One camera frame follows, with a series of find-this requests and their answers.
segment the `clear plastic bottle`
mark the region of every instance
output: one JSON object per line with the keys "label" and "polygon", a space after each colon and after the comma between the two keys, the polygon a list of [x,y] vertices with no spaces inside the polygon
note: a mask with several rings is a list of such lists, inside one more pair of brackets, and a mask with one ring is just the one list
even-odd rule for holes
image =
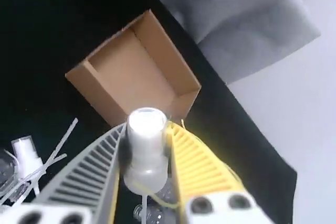
{"label": "clear plastic bottle", "polygon": [[[142,205],[137,205],[133,211],[133,217],[141,221]],[[176,224],[176,213],[171,209],[148,206],[146,224]]]}
{"label": "clear plastic bottle", "polygon": [[[141,221],[142,205],[137,205],[133,211],[133,217]],[[147,207],[146,224],[164,224],[162,211],[154,206]]]}
{"label": "clear plastic bottle", "polygon": [[173,179],[171,177],[168,177],[166,184],[156,193],[156,195],[166,203],[177,203]]}
{"label": "clear plastic bottle", "polygon": [[18,162],[11,153],[0,150],[0,197],[18,182]]}

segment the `table surface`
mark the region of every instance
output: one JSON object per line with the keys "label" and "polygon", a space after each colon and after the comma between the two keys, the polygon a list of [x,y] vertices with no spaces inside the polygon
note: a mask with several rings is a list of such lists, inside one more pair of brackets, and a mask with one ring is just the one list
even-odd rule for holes
{"label": "table surface", "polygon": [[[158,0],[0,0],[1,147],[32,135],[45,161],[74,117],[68,158],[49,168],[41,186],[109,125],[64,74],[104,39],[151,8],[202,89],[185,121],[243,180],[275,223],[291,223],[296,172],[261,134],[195,43]],[[121,184],[115,223],[132,223],[140,198]]]}

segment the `white surface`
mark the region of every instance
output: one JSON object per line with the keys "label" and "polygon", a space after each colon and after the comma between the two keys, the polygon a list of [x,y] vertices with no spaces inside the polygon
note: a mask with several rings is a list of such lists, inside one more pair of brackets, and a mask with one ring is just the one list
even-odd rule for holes
{"label": "white surface", "polygon": [[[250,209],[231,209],[229,199],[232,195],[242,195],[250,202]],[[191,210],[192,201],[190,199],[185,206],[186,224],[273,224],[262,209],[256,204],[253,197],[247,192],[221,191],[203,195],[212,204],[213,211],[210,214],[194,214]]]}
{"label": "white surface", "polygon": [[154,108],[137,109],[128,118],[132,162],[125,172],[124,182],[135,194],[155,194],[167,181],[168,158],[163,138],[166,125],[165,114]]}
{"label": "white surface", "polygon": [[336,0],[304,0],[321,37],[229,87],[298,172],[294,223],[336,219]]}
{"label": "white surface", "polygon": [[18,224],[24,216],[32,212],[41,213],[41,220],[38,224],[61,224],[64,218],[72,214],[82,216],[82,224],[91,224],[92,221],[92,213],[86,207],[22,204],[18,207],[8,208],[0,214],[0,223]]}

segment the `cardboard box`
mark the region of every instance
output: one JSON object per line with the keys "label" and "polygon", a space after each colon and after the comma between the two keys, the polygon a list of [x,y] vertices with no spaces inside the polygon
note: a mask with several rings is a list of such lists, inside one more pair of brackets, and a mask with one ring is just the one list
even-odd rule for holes
{"label": "cardboard box", "polygon": [[150,10],[106,40],[66,78],[111,126],[144,106],[183,119],[201,88]]}

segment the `white plastic bottle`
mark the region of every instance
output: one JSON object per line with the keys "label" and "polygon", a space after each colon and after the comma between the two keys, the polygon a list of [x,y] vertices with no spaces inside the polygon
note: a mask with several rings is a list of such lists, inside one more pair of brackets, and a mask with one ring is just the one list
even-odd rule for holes
{"label": "white plastic bottle", "polygon": [[167,181],[168,158],[164,153],[167,121],[165,114],[155,108],[140,108],[128,117],[132,161],[124,182],[135,194],[155,194]]}

